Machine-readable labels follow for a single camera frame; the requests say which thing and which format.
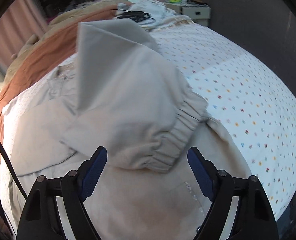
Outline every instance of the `blue gripper pad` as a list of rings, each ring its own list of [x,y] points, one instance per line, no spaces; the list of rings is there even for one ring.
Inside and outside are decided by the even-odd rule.
[[[90,160],[82,163],[78,176],[79,198],[85,201],[94,192],[95,186],[107,162],[107,150],[99,147]]]
[[[205,197],[208,197],[210,201],[213,201],[213,181],[205,170],[204,166],[191,148],[188,150],[188,163],[192,169],[193,174],[199,184],[199,187]]]

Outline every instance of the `bed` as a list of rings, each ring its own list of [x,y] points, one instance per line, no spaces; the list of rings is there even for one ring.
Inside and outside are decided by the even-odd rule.
[[[229,131],[261,180],[278,219],[296,190],[296,98],[262,62],[209,28],[189,23],[152,31],[151,36],[163,57],[208,101],[208,112]],[[73,57],[59,65],[71,65]],[[50,75],[3,108],[3,144],[9,155],[20,116]],[[3,161],[0,178],[2,203],[14,224],[8,197],[11,180]]]

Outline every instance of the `orange blanket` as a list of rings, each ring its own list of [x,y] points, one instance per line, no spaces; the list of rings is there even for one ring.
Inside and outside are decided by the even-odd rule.
[[[109,20],[114,17],[113,9],[116,5],[105,7],[90,13],[66,25],[52,36],[45,39],[24,60],[12,80],[0,92],[0,141],[3,142],[3,116],[2,109],[13,98],[31,87],[44,75],[49,73],[62,61],[73,55],[76,51],[77,29],[79,22]]]

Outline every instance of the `screw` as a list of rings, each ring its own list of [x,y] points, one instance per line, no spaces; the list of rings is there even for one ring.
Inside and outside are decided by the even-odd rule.
[[[72,170],[72,171],[68,172],[69,177],[73,177],[73,176],[76,176],[76,175],[77,175],[77,171],[75,171],[75,170]]]
[[[220,171],[218,171],[218,174],[222,177],[225,177],[225,176],[227,176],[227,171],[220,170]]]
[[[253,176],[250,176],[250,180],[253,181],[253,182],[257,182],[258,178],[253,175]]]
[[[44,180],[45,180],[45,176],[43,176],[43,175],[41,175],[41,176],[39,176],[38,178],[37,178],[37,181],[38,182],[43,182]]]

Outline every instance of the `drawer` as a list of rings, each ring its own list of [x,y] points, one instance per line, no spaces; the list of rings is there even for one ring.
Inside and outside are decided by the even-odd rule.
[[[210,19],[210,7],[183,7],[182,14],[192,20]]]

